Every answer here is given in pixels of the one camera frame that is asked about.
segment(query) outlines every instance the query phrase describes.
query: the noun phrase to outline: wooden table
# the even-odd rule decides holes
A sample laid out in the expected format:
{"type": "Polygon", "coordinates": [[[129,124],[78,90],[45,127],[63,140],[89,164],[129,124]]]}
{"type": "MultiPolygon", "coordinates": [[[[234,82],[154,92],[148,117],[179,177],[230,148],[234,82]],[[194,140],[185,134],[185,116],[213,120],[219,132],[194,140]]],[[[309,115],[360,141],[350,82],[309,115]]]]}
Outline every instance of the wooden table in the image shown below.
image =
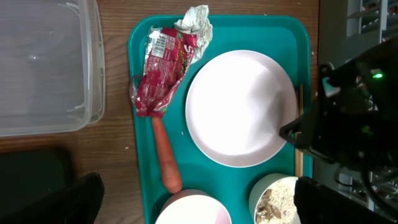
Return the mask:
{"type": "Polygon", "coordinates": [[[290,15],[311,38],[313,83],[318,49],[318,0],[97,0],[105,48],[106,107],[96,124],[79,131],[0,139],[0,152],[63,146],[72,153],[76,174],[101,173],[105,197],[97,223],[144,223],[132,109],[128,96],[127,40],[147,16],[184,14],[208,4],[211,14],[290,15]]]}

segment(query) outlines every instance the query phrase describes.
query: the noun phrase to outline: red snack wrapper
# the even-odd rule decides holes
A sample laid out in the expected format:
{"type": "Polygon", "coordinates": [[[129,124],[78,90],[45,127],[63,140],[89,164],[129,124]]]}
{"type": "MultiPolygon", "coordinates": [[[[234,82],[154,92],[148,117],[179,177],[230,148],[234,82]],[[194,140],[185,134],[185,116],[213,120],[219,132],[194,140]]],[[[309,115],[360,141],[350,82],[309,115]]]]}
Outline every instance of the red snack wrapper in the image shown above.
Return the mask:
{"type": "Polygon", "coordinates": [[[160,32],[151,29],[144,77],[138,90],[134,89],[136,93],[134,90],[132,93],[137,116],[163,117],[191,64],[196,42],[196,35],[176,29],[163,28],[160,32]]]}

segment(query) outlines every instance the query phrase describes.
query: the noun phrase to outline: green light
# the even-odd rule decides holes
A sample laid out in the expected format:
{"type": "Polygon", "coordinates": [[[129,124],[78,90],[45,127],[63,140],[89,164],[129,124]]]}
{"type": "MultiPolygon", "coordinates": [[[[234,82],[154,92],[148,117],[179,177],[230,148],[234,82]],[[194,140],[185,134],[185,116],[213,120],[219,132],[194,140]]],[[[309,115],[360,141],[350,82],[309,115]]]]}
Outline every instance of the green light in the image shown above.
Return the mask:
{"type": "Polygon", "coordinates": [[[381,73],[377,73],[377,74],[373,75],[373,78],[382,78],[382,77],[383,77],[383,74],[381,74],[381,73]]]}
{"type": "Polygon", "coordinates": [[[371,127],[366,125],[362,127],[362,132],[368,135],[373,135],[373,132],[371,131],[371,127]]]}

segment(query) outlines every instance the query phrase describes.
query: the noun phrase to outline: black object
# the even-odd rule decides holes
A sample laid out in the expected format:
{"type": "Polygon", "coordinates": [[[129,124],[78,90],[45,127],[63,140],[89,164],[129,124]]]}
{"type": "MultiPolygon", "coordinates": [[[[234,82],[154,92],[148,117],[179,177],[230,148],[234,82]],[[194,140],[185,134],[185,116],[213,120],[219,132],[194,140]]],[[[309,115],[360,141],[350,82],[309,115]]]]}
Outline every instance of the black object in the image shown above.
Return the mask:
{"type": "Polygon", "coordinates": [[[104,196],[100,175],[72,182],[65,149],[0,154],[0,223],[94,223],[104,196]]]}
{"type": "MultiPolygon", "coordinates": [[[[368,175],[369,171],[381,173],[398,166],[395,137],[398,125],[397,84],[398,39],[381,43],[336,70],[329,65],[320,65],[318,95],[311,110],[282,127],[279,133],[295,148],[312,157],[319,157],[330,164],[337,162],[343,167],[361,172],[366,193],[379,208],[396,220],[398,211],[375,193],[368,175]]],[[[299,186],[296,185],[297,198],[305,196],[308,200],[310,197],[307,194],[320,194],[318,188],[303,184],[298,189],[299,186]]],[[[331,190],[322,187],[322,191],[331,190]]],[[[385,221],[371,215],[369,219],[362,219],[369,214],[364,213],[358,204],[351,203],[350,207],[343,205],[349,202],[343,200],[345,198],[338,193],[334,197],[320,196],[322,197],[310,200],[316,202],[311,207],[307,207],[307,202],[295,198],[297,209],[301,210],[298,214],[302,223],[339,222],[331,216],[333,212],[335,215],[342,213],[344,217],[349,216],[341,208],[355,217],[345,218],[347,222],[385,221]],[[308,212],[303,212],[312,210],[312,215],[325,217],[322,214],[325,213],[323,207],[331,209],[327,216],[336,222],[312,219],[307,217],[308,212]]]]}
{"type": "Polygon", "coordinates": [[[296,182],[294,204],[301,224],[395,223],[309,177],[296,182]]]}
{"type": "Polygon", "coordinates": [[[0,154],[0,218],[65,189],[72,181],[72,163],[66,149],[0,154]]]}
{"type": "Polygon", "coordinates": [[[101,208],[104,185],[91,173],[71,187],[0,219],[2,224],[92,224],[101,208]]]}

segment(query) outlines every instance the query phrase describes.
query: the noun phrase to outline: white plate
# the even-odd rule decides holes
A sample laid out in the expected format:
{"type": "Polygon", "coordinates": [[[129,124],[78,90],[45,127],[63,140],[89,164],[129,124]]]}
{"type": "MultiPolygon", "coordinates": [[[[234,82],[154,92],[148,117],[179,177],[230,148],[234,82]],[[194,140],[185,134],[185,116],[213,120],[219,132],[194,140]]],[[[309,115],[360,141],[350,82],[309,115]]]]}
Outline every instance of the white plate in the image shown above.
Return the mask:
{"type": "Polygon", "coordinates": [[[273,59],[235,50],[208,62],[192,81],[185,115],[198,148],[231,167],[249,167],[286,143],[279,128],[295,119],[293,84],[273,59]]]}

